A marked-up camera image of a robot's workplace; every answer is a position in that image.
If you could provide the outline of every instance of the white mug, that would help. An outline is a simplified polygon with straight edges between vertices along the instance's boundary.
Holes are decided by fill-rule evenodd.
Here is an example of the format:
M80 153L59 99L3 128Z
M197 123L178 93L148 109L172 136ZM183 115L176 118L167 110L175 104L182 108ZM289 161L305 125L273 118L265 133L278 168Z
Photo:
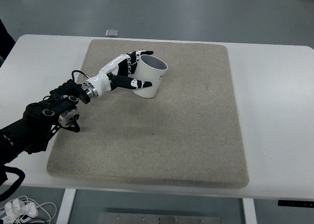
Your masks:
M159 58L150 55L141 55L133 77L141 81L151 82L153 85L148 88L133 90L133 92L145 98L153 97L167 70L167 64Z

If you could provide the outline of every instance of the white table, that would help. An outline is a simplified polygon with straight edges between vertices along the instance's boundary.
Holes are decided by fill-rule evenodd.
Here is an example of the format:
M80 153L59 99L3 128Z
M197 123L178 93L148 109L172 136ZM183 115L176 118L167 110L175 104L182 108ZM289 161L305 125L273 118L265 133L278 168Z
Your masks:
M93 39L97 37L22 36L0 68L0 128L20 119L26 105L70 79ZM200 189L54 178L46 172L53 139L47 152L22 153L9 165L26 173L26 186L314 200L314 50L218 44L229 52L250 177L247 187ZM6 184L15 179L10 175Z

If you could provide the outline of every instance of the power strip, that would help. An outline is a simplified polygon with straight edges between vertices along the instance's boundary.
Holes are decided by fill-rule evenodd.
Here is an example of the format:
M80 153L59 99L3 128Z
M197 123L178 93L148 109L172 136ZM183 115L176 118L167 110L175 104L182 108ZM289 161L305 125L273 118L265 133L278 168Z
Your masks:
M4 218L1 218L2 222L0 221L0 224L13 224L16 221L15 217L5 216ZM26 223L31 220L31 218L27 216L21 217L19 223Z
M38 215L36 204L32 201L21 201L18 198L5 204L6 216L0 224L26 223Z

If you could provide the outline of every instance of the robot finger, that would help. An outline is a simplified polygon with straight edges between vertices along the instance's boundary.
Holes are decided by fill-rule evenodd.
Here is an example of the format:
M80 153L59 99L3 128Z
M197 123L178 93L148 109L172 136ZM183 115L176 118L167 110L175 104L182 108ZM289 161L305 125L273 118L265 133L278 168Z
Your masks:
M151 82L144 82L122 75L114 75L112 73L108 73L107 76L110 80L111 90L114 90L117 87L135 90L153 85Z

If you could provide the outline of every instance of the black cable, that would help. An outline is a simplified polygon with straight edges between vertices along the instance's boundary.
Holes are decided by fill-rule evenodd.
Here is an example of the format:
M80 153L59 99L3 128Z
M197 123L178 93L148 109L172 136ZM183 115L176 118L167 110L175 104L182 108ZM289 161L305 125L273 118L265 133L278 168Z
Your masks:
M13 195L13 193L19 188L19 186L21 185L21 183L23 182L24 178L25 178L25 173L22 170L19 170L18 168L11 168L11 167L7 167L7 166L2 166L0 168L1 171L4 172L8 172L8 173L13 173L18 175L18 179L10 186L10 188L3 192L0 195L0 201L4 201L7 198L9 198L11 195Z
M45 222L45 224L48 224L47 221L43 218L31 218L31 219L34 219L34 220L42 220Z
M86 75L85 73L83 73L83 72L80 71L80 70L73 70L73 71L72 71L72 80L73 80L74 82L75 82L74 73L81 73L81 74L83 74L83 75Z

